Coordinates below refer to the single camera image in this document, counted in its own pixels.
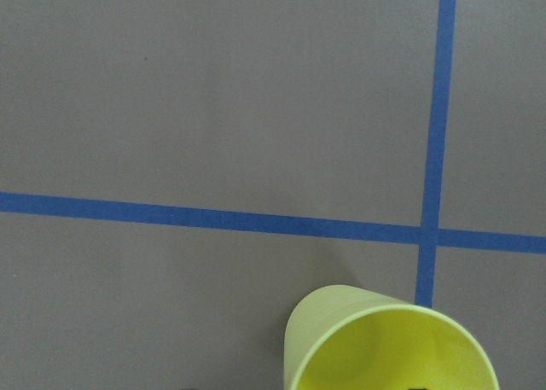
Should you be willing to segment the yellow plastic cup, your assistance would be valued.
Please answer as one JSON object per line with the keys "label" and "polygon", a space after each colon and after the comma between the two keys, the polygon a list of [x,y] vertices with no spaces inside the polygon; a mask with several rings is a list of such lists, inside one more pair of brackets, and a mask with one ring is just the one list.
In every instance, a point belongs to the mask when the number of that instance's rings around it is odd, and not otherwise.
{"label": "yellow plastic cup", "polygon": [[347,285],[307,294],[284,335],[286,389],[497,389],[483,347],[438,311]]}

